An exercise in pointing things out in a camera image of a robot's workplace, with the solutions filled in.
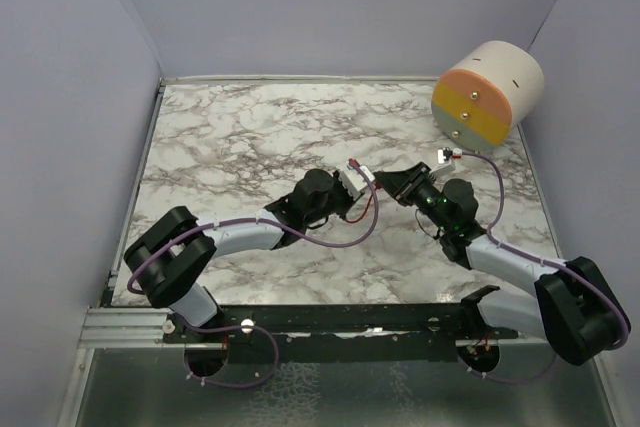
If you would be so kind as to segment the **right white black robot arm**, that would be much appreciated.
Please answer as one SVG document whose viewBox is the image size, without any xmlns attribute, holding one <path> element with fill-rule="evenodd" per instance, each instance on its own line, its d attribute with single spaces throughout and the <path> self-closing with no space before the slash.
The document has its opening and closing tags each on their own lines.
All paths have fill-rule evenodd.
<svg viewBox="0 0 640 427">
<path fill-rule="evenodd" d="M 459 325 L 467 336 L 481 338 L 505 327 L 546 340 L 576 366 L 626 344 L 629 319 L 592 260 L 544 259 L 499 242 L 476 219 L 472 184 L 454 178 L 436 187 L 424 163 L 374 177 L 398 204 L 416 208 L 439 229 L 438 241 L 450 261 L 520 289 L 518 295 L 489 293 L 463 309 Z"/>
</svg>

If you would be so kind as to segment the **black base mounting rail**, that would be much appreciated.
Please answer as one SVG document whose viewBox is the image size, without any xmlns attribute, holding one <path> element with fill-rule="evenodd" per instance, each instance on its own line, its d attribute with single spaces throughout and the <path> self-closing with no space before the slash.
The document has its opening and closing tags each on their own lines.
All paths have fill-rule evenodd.
<svg viewBox="0 0 640 427">
<path fill-rule="evenodd" d="M 226 305 L 221 319 L 194 331 L 169 316 L 169 345 L 232 363 L 454 362 L 458 347 L 483 337 L 514 339 L 463 303 Z"/>
</svg>

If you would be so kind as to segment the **red padlock with cable shackle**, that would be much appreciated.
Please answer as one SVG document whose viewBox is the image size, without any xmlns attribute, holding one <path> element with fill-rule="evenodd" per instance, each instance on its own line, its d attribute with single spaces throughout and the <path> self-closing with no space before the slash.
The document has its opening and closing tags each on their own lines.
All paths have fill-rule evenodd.
<svg viewBox="0 0 640 427">
<path fill-rule="evenodd" d="M 375 187 L 375 191 L 378 191 L 381 188 L 380 184 L 377 181 L 374 182 L 374 187 Z M 347 224 L 357 224 L 357 223 L 361 222 L 366 217 L 366 215 L 367 215 L 367 213 L 369 211 L 369 208 L 371 207 L 372 203 L 373 203 L 373 194 L 370 194 L 368 199 L 367 199 L 367 202 L 364 205 L 364 208 L 362 209 L 360 214 L 356 218 L 352 218 L 352 219 L 345 218 L 344 221 Z"/>
</svg>

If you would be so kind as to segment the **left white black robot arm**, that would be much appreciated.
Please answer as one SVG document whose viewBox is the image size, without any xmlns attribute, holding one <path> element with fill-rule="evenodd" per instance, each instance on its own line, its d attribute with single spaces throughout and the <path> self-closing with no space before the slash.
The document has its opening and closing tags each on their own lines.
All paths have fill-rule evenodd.
<svg viewBox="0 0 640 427">
<path fill-rule="evenodd" d="M 127 290 L 145 296 L 154 308 L 170 309 L 195 339 L 210 341 L 220 332 L 222 313 L 198 278 L 211 260 L 278 250 L 301 239 L 320 245 L 307 232 L 332 215 L 344 219 L 374 183 L 367 167 L 351 161 L 333 173 L 307 171 L 292 192 L 254 215 L 199 224 L 187 207 L 174 207 L 125 251 L 131 271 Z"/>
</svg>

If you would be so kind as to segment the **aluminium frame extrusion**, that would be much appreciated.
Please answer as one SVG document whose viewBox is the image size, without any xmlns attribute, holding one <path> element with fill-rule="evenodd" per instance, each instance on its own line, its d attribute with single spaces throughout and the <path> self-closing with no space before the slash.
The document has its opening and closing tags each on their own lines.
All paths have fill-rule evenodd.
<svg viewBox="0 0 640 427">
<path fill-rule="evenodd" d="M 163 346 L 167 309 L 90 308 L 78 342 L 85 349 L 136 349 Z"/>
</svg>

